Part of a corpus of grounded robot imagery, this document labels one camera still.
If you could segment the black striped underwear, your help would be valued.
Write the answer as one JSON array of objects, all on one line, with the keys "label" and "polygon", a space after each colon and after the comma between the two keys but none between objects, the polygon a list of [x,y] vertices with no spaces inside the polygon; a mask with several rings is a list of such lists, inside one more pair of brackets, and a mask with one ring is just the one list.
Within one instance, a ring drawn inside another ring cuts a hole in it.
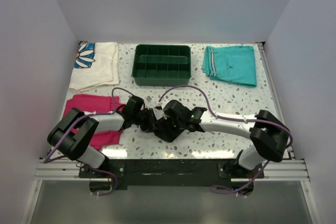
[{"label": "black striped underwear", "polygon": [[184,129],[178,127],[172,119],[161,118],[155,123],[154,135],[161,140],[172,143]]}]

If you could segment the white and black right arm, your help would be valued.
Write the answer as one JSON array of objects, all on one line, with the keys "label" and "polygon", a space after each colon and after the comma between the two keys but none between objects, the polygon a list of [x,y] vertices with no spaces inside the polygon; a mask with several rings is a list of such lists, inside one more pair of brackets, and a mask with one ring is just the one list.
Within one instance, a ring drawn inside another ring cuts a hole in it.
[{"label": "white and black right arm", "polygon": [[251,140],[249,148],[236,158],[234,173],[246,178],[264,161],[280,163],[290,139],[289,129],[272,113],[260,110],[257,115],[216,114],[210,108],[195,107],[190,110],[177,100],[168,102],[164,115],[173,127],[189,132],[219,132]]}]

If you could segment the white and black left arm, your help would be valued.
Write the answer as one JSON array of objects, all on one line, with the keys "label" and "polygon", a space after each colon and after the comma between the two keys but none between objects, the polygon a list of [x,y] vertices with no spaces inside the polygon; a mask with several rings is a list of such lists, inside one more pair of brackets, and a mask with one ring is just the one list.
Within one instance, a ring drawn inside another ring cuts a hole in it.
[{"label": "white and black left arm", "polygon": [[90,166],[93,175],[103,178],[109,171],[108,158],[90,146],[92,137],[100,132],[121,132],[132,125],[139,126],[143,132],[151,132],[161,116],[161,110],[145,108],[144,100],[134,95],[121,110],[85,112],[72,108],[49,133],[47,142],[53,148],[44,162],[54,161],[51,156],[60,151],[69,160]]}]

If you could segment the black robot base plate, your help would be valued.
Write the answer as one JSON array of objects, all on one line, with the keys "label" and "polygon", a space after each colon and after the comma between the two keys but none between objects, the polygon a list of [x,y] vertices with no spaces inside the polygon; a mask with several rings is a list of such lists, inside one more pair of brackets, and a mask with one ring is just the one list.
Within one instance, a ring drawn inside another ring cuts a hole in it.
[{"label": "black robot base plate", "polygon": [[238,188],[254,176],[264,178],[262,165],[248,171],[239,168],[234,159],[112,159],[103,168],[116,175],[118,190],[129,186],[210,187],[221,185]]}]

